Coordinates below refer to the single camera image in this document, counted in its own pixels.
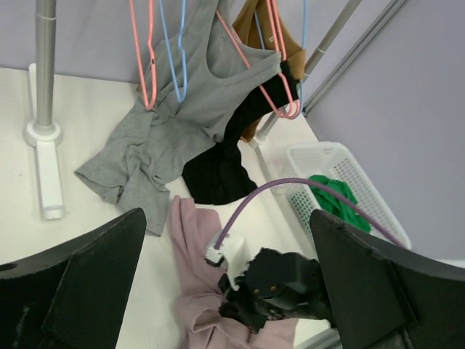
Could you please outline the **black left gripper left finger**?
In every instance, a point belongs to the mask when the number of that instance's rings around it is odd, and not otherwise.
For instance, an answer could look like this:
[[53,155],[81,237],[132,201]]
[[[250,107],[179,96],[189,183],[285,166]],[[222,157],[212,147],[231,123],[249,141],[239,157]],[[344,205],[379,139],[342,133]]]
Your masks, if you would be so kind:
[[145,213],[132,209],[1,265],[1,347],[114,348],[145,231]]

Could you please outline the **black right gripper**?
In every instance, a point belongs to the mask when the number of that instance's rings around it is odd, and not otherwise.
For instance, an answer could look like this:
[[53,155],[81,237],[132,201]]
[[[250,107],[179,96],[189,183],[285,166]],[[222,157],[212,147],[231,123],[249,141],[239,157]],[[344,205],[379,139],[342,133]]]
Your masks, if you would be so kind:
[[239,290],[227,290],[219,314],[253,333],[267,319],[331,321],[333,311],[320,263],[297,252],[262,248],[238,277]]

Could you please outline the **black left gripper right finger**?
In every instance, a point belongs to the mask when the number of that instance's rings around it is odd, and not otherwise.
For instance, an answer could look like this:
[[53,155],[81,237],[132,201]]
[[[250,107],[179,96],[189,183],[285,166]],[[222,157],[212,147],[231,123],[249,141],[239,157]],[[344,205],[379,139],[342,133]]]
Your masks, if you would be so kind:
[[310,229],[343,348],[463,348],[464,269],[322,210]]

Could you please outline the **pink tank top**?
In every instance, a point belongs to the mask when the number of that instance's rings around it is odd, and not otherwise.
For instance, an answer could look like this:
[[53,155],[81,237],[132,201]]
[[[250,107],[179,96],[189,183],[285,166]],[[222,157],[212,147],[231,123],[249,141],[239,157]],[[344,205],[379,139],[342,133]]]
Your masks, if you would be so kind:
[[181,348],[293,348],[296,319],[268,321],[254,334],[232,318],[220,315],[223,274],[205,260],[207,243],[220,230],[213,209],[199,209],[191,198],[171,202],[169,234],[177,264],[181,295],[174,303],[177,323],[184,330]]

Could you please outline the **black tank top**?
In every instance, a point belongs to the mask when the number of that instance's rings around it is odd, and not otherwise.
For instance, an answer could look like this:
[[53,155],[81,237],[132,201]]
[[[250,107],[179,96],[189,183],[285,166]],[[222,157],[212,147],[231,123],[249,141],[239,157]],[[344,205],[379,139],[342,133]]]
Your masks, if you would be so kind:
[[247,127],[271,111],[261,88],[252,89],[228,121],[223,141],[186,163],[182,178],[195,203],[229,204],[256,189],[241,164],[238,142]]

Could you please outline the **pink hanger with clothes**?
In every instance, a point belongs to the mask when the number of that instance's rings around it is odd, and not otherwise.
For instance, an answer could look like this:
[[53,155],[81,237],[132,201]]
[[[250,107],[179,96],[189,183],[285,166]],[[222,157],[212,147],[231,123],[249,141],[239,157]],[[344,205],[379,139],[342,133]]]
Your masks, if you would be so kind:
[[[284,48],[284,41],[283,41],[283,34],[280,26],[278,25],[278,12],[276,10],[276,1],[266,1],[267,3],[267,11],[270,19],[270,25],[272,29],[272,36],[274,37],[275,40],[275,51],[270,55],[270,58],[277,58],[278,54],[281,54],[281,58],[283,60],[286,59],[286,49]],[[296,100],[293,98],[293,95],[291,93],[291,88],[289,87],[289,83],[287,78],[283,75],[281,68],[279,68],[279,64],[275,62],[274,65],[267,65],[267,61],[263,60],[258,64],[258,67],[260,68],[260,71],[255,70],[255,65],[251,66],[249,64],[249,61],[247,59],[247,56],[243,53],[243,50],[241,49],[240,46],[240,40],[237,36],[236,32],[232,31],[232,28],[226,23],[225,19],[221,15],[220,11],[218,9],[215,9],[215,14],[217,16],[217,19],[219,22],[222,24],[223,28],[225,29],[227,35],[230,37],[230,40],[235,47],[239,57],[243,61],[243,64],[246,67],[246,71],[255,75],[259,75],[258,78],[256,78],[256,81],[253,84],[253,87],[259,87],[260,90],[262,91],[262,94],[264,95],[265,100],[269,103],[272,111],[275,112],[275,114],[279,118],[285,118],[285,119],[295,119],[298,114],[300,113],[300,108],[301,108],[301,103],[300,99],[297,98]],[[274,104],[273,99],[269,96],[267,93],[267,90],[262,86],[262,84],[268,79],[271,78],[271,73],[273,73],[273,76],[278,76],[279,79],[281,80],[281,83],[283,85],[283,90],[286,93],[286,97],[288,99],[288,102],[284,104],[282,107],[277,107],[276,104]]]

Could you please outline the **grey tank top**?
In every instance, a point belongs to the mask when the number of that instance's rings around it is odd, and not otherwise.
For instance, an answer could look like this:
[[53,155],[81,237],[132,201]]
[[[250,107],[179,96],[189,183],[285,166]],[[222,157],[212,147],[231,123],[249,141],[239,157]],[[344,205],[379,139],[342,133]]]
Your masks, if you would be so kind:
[[[183,35],[187,55],[187,94],[178,101],[171,68],[180,66],[174,39],[156,48],[158,93],[147,109],[137,98],[132,109],[111,133],[105,147],[76,170],[76,176],[104,201],[122,211],[141,208],[147,231],[161,235],[169,205],[167,184],[177,179],[184,165],[225,135],[228,121],[246,99],[256,78],[247,72],[230,37],[217,19],[226,23],[227,1],[201,1],[193,8]],[[280,55],[247,47],[241,49],[251,66],[279,64]]]

